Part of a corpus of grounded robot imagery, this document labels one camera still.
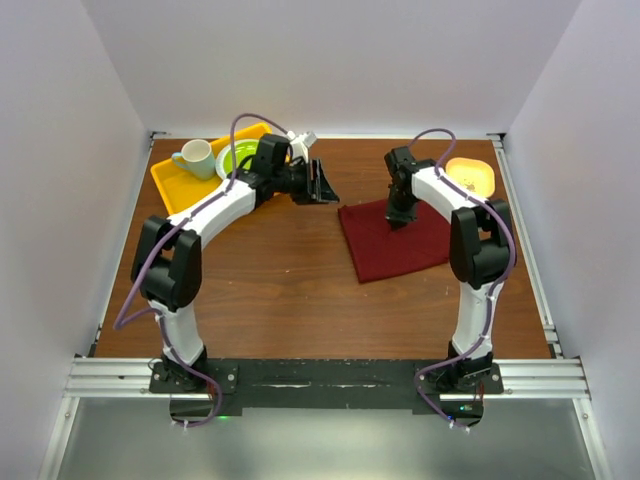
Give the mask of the green plate white rim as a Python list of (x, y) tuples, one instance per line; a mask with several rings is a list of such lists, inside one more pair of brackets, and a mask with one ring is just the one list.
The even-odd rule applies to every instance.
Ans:
[[(247, 158), (256, 153), (259, 141), (257, 139), (243, 139), (236, 140), (235, 145), (235, 158), (236, 166), (238, 168), (243, 167), (248, 169), (251, 165), (251, 161), (248, 160), (243, 166), (241, 163)], [(225, 179), (231, 172), (233, 167), (233, 158), (231, 153), (231, 145), (224, 147), (216, 157), (215, 168), (216, 173), (220, 179)]]

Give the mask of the light blue ceramic mug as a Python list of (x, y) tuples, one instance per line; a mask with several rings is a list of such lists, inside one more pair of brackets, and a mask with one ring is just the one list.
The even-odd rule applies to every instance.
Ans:
[(186, 142), (179, 152), (172, 155), (172, 161), (202, 181), (216, 175), (215, 156), (211, 144), (204, 139)]

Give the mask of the aluminium frame rail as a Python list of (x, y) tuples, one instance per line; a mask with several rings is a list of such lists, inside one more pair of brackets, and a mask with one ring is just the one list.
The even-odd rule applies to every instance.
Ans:
[[(76, 358), (63, 395), (76, 398), (143, 398), (150, 395), (146, 358)], [(514, 399), (589, 399), (582, 363), (569, 359), (499, 360), (504, 395)]]

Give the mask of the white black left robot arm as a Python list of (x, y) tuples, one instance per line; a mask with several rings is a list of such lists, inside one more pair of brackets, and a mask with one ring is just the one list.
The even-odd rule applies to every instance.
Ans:
[(276, 194), (285, 194), (298, 205), (338, 202), (320, 159), (309, 155), (316, 140), (312, 132), (267, 133), (213, 193), (178, 214), (151, 216), (144, 222), (132, 280), (161, 330), (162, 380), (185, 392), (212, 387), (194, 307), (207, 245)]

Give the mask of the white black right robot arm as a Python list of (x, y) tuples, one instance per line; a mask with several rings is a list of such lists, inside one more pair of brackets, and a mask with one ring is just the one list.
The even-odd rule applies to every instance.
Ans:
[(440, 164), (418, 161), (407, 147), (384, 157), (391, 177), (385, 218), (393, 230), (417, 219), (417, 205), (432, 207), (450, 226), (449, 263), (460, 283), (456, 329), (448, 358), (417, 374), (439, 392), (469, 392), (493, 363), (497, 301), (516, 262), (509, 205), (463, 189)]

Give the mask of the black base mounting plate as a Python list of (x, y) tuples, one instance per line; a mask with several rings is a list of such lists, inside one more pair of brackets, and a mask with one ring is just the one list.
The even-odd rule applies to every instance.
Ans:
[(205, 368), (222, 399), (219, 414), (247, 409), (369, 409), (478, 418), (481, 398), (501, 394), (497, 364), (432, 369), (428, 360), (210, 359)]

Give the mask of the dark red cloth napkin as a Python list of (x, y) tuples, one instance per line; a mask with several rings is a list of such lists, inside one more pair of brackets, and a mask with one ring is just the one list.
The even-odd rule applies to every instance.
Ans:
[(420, 202), (417, 219), (392, 230), (378, 200), (338, 209), (358, 281), (369, 283), (445, 264), (449, 260), (450, 224), (434, 208)]

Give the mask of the small yellow square dish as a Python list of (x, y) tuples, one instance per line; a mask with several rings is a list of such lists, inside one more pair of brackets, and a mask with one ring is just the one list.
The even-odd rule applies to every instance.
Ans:
[(496, 187), (494, 169), (486, 162), (456, 157), (445, 166), (446, 174), (464, 189), (485, 198), (490, 198)]

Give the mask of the yellow plastic tray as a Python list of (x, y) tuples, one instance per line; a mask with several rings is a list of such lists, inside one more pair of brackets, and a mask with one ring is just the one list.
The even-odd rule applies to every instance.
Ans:
[[(258, 140), (272, 128), (265, 122), (255, 123), (236, 132), (237, 162), (256, 152)], [(215, 191), (231, 172), (232, 159), (229, 136), (210, 142), (213, 154), (213, 177), (197, 178), (186, 169), (179, 152), (151, 167), (151, 176), (169, 215), (179, 213)]]

